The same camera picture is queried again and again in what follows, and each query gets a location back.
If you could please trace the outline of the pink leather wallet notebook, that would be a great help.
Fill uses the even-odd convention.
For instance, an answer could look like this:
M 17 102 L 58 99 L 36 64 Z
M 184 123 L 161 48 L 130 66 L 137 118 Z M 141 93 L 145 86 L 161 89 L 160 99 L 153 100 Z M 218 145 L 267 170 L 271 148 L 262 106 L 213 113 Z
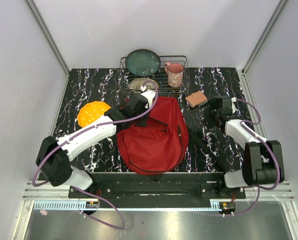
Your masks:
M 194 92 L 185 99 L 191 108 L 204 104 L 208 101 L 207 97 L 201 91 Z

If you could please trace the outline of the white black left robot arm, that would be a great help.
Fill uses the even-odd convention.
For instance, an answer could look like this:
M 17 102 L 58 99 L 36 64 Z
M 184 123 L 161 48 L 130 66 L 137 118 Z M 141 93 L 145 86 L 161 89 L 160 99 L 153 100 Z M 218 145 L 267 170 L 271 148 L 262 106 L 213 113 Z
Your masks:
M 83 128 L 60 138 L 48 136 L 43 139 L 36 160 L 37 173 L 42 173 L 46 177 L 45 183 L 54 187 L 68 184 L 78 188 L 84 197 L 93 197 L 97 191 L 93 178 L 86 171 L 72 166 L 71 161 L 89 147 L 114 136 L 119 129 L 147 117 L 156 100 L 156 93 L 146 90 L 114 107 L 102 101 L 91 103 L 80 117 L 86 121 Z

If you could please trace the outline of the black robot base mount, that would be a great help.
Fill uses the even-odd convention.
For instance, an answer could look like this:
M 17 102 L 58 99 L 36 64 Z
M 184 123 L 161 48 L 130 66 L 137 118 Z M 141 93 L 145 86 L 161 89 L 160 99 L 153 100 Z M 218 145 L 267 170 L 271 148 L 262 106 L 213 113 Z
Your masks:
M 91 176 L 95 183 L 89 191 L 120 209 L 206 209 L 212 207 L 212 200 L 246 197 L 240 188 L 227 188 L 221 172 L 97 172 Z

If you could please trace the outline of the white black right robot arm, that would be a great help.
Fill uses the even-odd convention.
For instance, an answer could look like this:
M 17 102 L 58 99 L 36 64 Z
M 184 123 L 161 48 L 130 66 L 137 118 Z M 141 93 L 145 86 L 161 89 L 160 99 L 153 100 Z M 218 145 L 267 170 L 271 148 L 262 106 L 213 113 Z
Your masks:
M 268 140 L 252 130 L 247 124 L 257 125 L 261 117 L 258 116 L 258 122 L 241 119 L 237 114 L 236 102 L 246 101 L 217 96 L 198 105 L 203 108 L 207 128 L 219 128 L 244 150 L 240 170 L 225 173 L 224 181 L 216 185 L 217 195 L 221 198 L 229 197 L 237 187 L 273 190 L 284 181 L 280 142 Z

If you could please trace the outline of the red backpack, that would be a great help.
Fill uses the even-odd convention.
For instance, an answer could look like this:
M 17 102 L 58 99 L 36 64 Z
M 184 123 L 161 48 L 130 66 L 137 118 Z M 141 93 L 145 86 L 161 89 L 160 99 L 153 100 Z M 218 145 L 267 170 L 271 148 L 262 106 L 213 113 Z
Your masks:
M 129 170 L 140 175 L 158 175 L 176 168 L 184 159 L 189 139 L 178 101 L 160 96 L 149 113 L 146 126 L 132 124 L 117 134 L 121 158 Z

